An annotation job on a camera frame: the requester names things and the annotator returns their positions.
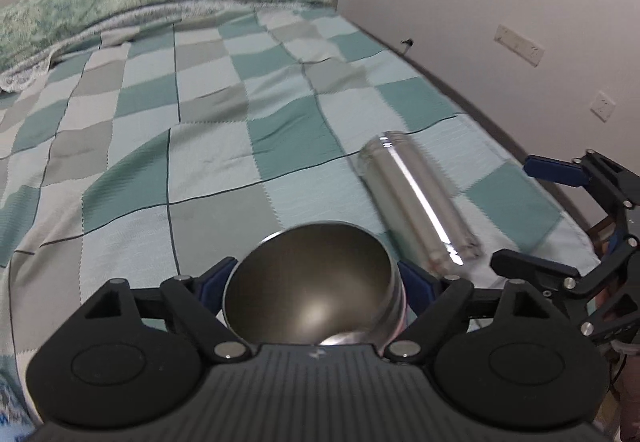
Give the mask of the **pink steel Happy cup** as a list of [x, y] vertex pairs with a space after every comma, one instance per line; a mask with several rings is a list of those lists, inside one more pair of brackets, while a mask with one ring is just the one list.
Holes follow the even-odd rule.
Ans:
[[254, 344], [372, 344], [406, 325], [407, 297], [392, 255], [369, 231], [311, 222], [268, 236], [232, 270], [224, 321]]

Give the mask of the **silver steel bottle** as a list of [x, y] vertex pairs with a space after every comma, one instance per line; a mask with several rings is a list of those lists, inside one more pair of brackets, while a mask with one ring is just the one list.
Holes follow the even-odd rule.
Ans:
[[482, 258], [444, 176], [411, 137], [375, 136], [358, 153], [357, 170], [402, 257], [440, 275], [469, 272]]

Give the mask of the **checkered teal bed blanket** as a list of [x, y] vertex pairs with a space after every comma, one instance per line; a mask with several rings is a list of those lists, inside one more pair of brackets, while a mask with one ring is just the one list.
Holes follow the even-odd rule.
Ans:
[[108, 280], [153, 287], [262, 239], [344, 221], [390, 240], [356, 170], [420, 145], [485, 251], [587, 272], [590, 243], [518, 161], [329, 8], [216, 7], [79, 40], [1, 100], [1, 436], [43, 440], [27, 365]]

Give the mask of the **small white wall switch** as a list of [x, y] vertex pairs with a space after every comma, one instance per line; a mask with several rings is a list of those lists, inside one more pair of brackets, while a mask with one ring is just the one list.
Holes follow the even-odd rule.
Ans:
[[606, 123], [615, 111], [616, 103], [603, 91], [599, 91], [590, 103], [589, 110], [596, 115], [600, 121]]

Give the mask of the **white wall socket plate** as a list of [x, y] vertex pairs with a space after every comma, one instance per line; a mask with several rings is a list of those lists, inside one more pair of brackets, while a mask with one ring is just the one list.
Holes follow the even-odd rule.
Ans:
[[544, 56], [544, 48], [502, 24], [498, 25], [494, 40], [535, 68]]

